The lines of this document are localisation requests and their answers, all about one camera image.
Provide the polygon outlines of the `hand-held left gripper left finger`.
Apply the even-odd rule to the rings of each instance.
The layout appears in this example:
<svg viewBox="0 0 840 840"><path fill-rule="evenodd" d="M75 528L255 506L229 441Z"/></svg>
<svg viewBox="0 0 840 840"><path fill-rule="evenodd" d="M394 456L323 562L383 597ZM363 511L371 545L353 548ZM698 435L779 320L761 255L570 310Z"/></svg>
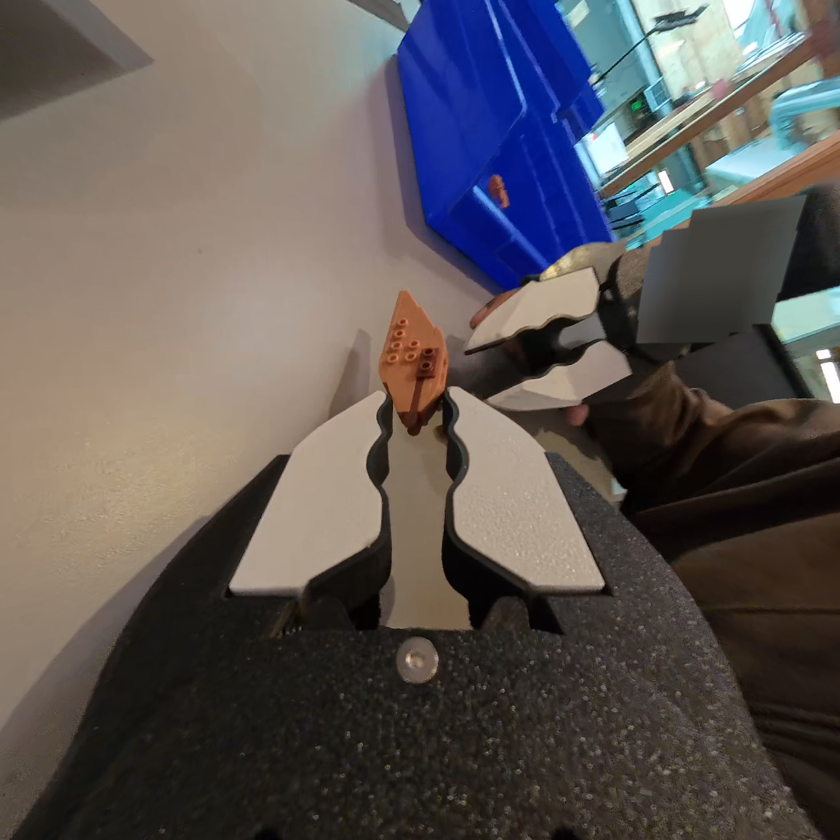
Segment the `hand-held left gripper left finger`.
<svg viewBox="0 0 840 840"><path fill-rule="evenodd" d="M290 454L228 590L290 598L304 616L325 600L352 623L382 621L392 573L384 482L393 405L374 392L316 428Z"/></svg>

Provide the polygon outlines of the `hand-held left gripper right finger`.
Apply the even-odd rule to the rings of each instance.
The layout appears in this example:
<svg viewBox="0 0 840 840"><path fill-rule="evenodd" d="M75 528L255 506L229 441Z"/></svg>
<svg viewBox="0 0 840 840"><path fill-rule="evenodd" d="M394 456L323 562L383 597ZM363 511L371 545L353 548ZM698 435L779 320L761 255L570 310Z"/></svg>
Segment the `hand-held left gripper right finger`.
<svg viewBox="0 0 840 840"><path fill-rule="evenodd" d="M606 582L544 448L458 386L444 394L446 580L484 623L501 599L527 623L554 623L549 599L595 595Z"/></svg>

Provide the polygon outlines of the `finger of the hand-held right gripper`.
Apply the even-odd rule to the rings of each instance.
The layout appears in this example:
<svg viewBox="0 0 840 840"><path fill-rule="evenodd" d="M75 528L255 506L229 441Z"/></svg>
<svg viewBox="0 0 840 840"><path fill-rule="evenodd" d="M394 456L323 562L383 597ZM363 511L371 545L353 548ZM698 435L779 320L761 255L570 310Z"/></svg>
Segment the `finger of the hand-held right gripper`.
<svg viewBox="0 0 840 840"><path fill-rule="evenodd" d="M586 345L576 361L556 364L539 376L486 397L485 402L504 412L538 412L578 406L631 373L625 354L601 340Z"/></svg>
<svg viewBox="0 0 840 840"><path fill-rule="evenodd" d="M539 283L537 287L509 300L477 332L471 333L472 348L483 350L556 321L577 323L595 314L601 284L592 267L535 281Z"/></svg>

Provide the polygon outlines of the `large orange brick plate assembly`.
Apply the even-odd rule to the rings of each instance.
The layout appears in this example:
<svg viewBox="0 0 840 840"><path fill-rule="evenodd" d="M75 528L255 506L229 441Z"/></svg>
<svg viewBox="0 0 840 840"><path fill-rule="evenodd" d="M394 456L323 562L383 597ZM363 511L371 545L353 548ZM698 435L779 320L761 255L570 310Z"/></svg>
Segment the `large orange brick plate assembly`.
<svg viewBox="0 0 840 840"><path fill-rule="evenodd" d="M408 290L397 296L379 375L395 414L418 435L440 406L448 378L445 336Z"/></svg>

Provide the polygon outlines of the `person's right hand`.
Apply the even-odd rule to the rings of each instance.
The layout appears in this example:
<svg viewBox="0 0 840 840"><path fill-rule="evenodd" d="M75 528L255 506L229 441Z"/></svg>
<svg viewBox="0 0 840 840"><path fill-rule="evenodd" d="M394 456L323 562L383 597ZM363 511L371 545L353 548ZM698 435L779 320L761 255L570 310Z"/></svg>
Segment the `person's right hand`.
<svg viewBox="0 0 840 840"><path fill-rule="evenodd" d="M475 333L481 325L490 319L494 313L504 308L508 301L537 287L538 282L532 281L515 290L508 290L492 298L482 309L478 310L469 321L470 330ZM529 357L519 339L488 346L477 350L470 346L473 339L469 339L463 355L467 358L465 369L466 378L462 386L479 397L493 396L514 385L534 372Z"/></svg>

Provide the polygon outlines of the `blue plastic bin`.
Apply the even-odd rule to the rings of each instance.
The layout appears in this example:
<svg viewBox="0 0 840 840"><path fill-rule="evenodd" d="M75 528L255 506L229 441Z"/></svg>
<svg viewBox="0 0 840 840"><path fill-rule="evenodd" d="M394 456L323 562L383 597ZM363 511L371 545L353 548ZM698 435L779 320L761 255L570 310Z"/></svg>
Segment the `blue plastic bin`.
<svg viewBox="0 0 840 840"><path fill-rule="evenodd" d="M430 1L396 52L426 224L505 289L614 240L576 150L604 113L549 1ZM487 192L499 174L510 198Z"/></svg>

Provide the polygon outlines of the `person's brown jacket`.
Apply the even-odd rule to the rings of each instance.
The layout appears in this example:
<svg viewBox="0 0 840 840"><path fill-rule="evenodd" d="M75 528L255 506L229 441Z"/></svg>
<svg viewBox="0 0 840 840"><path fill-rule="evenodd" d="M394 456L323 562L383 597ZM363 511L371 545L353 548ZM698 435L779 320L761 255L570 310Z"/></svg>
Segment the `person's brown jacket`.
<svg viewBox="0 0 840 840"><path fill-rule="evenodd" d="M798 802L838 838L838 405L666 377L592 411L625 515L698 603Z"/></svg>

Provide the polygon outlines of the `wooden workbench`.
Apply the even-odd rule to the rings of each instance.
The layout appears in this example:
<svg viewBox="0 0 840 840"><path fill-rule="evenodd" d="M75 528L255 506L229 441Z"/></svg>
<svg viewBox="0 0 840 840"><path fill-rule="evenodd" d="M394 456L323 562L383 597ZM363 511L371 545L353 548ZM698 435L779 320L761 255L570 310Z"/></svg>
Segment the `wooden workbench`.
<svg viewBox="0 0 840 840"><path fill-rule="evenodd" d="M599 191L601 199L605 201L614 197L655 168L666 157L740 109L762 91L788 77L808 61L827 59L832 56L838 56L838 23L831 24L822 21L781 58L735 87L723 99L704 106L689 121L680 122L678 130L671 129L662 140L658 140L644 153L631 159L627 166L601 187Z"/></svg>

